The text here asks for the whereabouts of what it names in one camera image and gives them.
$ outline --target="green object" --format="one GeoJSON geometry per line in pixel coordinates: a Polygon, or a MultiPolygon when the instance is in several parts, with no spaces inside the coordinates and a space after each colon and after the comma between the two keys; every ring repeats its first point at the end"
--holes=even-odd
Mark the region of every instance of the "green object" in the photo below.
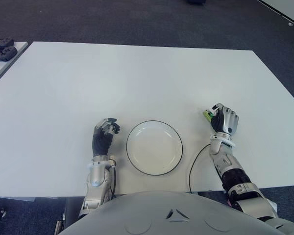
{"type": "Polygon", "coordinates": [[[211,122],[213,113],[210,110],[206,109],[204,112],[202,112],[202,114],[205,116],[208,122],[211,122]]]}

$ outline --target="wire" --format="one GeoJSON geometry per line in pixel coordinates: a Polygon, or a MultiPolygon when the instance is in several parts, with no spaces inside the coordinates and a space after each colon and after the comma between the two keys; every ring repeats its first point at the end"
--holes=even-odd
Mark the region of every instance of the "wire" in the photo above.
{"type": "Polygon", "coordinates": [[[111,189],[111,186],[110,186],[110,190],[111,190],[111,193],[112,193],[112,195],[111,195],[111,200],[112,200],[113,198],[117,198],[117,197],[114,195],[114,193],[115,193],[115,191],[116,191],[116,182],[117,182],[117,174],[116,174],[116,168],[115,168],[115,167],[113,168],[113,174],[114,174],[113,190],[111,189]]]}
{"type": "Polygon", "coordinates": [[[210,144],[207,144],[205,147],[203,147],[203,148],[199,151],[199,153],[197,154],[197,156],[195,157],[195,160],[193,161],[193,164],[192,164],[192,167],[191,167],[191,170],[190,170],[190,174],[189,174],[189,176],[188,176],[188,187],[190,188],[190,193],[193,193],[193,192],[192,192],[192,189],[191,189],[191,173],[192,173],[193,166],[194,166],[194,164],[195,164],[197,158],[198,158],[199,155],[201,154],[201,152],[202,152],[206,147],[208,147],[209,145],[210,145],[210,144]]]}

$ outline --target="robotic arm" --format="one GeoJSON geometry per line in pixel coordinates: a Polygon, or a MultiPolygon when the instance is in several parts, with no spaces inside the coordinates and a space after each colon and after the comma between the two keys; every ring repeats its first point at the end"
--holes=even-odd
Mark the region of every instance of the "robotic arm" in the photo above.
{"type": "Polygon", "coordinates": [[[232,147],[235,144],[232,142],[232,136],[236,132],[239,117],[220,103],[213,109],[215,112],[211,118],[211,125],[216,133],[210,138],[209,154],[231,206],[263,221],[278,218],[271,204],[251,182],[243,167],[233,156],[232,147]]]}
{"type": "Polygon", "coordinates": [[[94,129],[93,159],[88,164],[90,173],[87,177],[87,194],[79,213],[80,218],[109,201],[114,196],[115,186],[112,190],[110,169],[113,168],[116,179],[116,162],[110,159],[107,154],[112,143],[113,135],[117,134],[120,130],[120,126],[115,123],[116,121],[115,118],[105,118],[94,129]]]}

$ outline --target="gray carpet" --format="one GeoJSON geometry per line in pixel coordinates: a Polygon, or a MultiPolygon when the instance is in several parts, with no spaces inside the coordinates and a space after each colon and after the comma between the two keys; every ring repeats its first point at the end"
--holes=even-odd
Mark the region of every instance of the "gray carpet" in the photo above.
{"type": "MultiPolygon", "coordinates": [[[[0,0],[0,38],[6,36],[30,43],[253,50],[294,97],[294,26],[257,0],[207,0],[205,5],[184,0],[0,0]]],[[[278,202],[281,217],[294,221],[294,187],[263,192],[278,202]]],[[[1,235],[52,235],[63,212],[61,199],[0,203],[9,208],[0,222],[1,235]]]]}

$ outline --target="plate rim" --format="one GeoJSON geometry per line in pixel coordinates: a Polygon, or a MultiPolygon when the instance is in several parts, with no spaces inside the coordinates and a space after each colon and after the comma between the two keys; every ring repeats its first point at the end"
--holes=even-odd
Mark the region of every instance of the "plate rim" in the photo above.
{"type": "Polygon", "coordinates": [[[135,167],[135,168],[136,168],[138,171],[140,171],[141,173],[146,174],[146,175],[152,175],[152,176],[165,175],[165,174],[168,174],[168,173],[170,173],[171,171],[173,171],[173,170],[174,170],[174,169],[180,164],[180,162],[181,162],[181,160],[182,160],[182,157],[183,157],[183,142],[182,142],[182,139],[181,139],[179,133],[178,133],[178,132],[177,132],[172,126],[170,126],[169,124],[167,124],[167,123],[165,123],[165,122],[163,122],[163,121],[158,121],[158,120],[147,120],[147,121],[143,121],[143,122],[137,124],[136,126],[134,126],[134,127],[132,128],[132,130],[130,131],[130,133],[128,134],[127,139],[126,139],[126,155],[127,155],[127,158],[129,159],[129,161],[131,162],[132,166],[135,167]],[[180,156],[179,161],[177,162],[177,164],[176,164],[176,165],[175,165],[170,171],[168,171],[168,172],[166,172],[166,173],[163,173],[163,174],[148,174],[148,173],[146,173],[146,172],[143,172],[143,171],[139,170],[139,169],[133,164],[133,162],[131,161],[131,159],[130,159],[130,157],[129,157],[129,155],[128,155],[127,143],[128,143],[128,138],[129,138],[129,136],[131,135],[131,133],[133,132],[133,130],[134,130],[137,126],[139,126],[139,125],[141,125],[141,124],[143,124],[143,123],[145,123],[145,122],[150,122],[150,121],[161,122],[161,123],[163,123],[163,124],[165,124],[165,125],[171,127],[171,128],[175,131],[175,133],[177,134],[177,136],[179,137],[179,139],[180,139],[180,141],[181,141],[181,145],[182,145],[182,152],[181,152],[181,156],[180,156]]]}

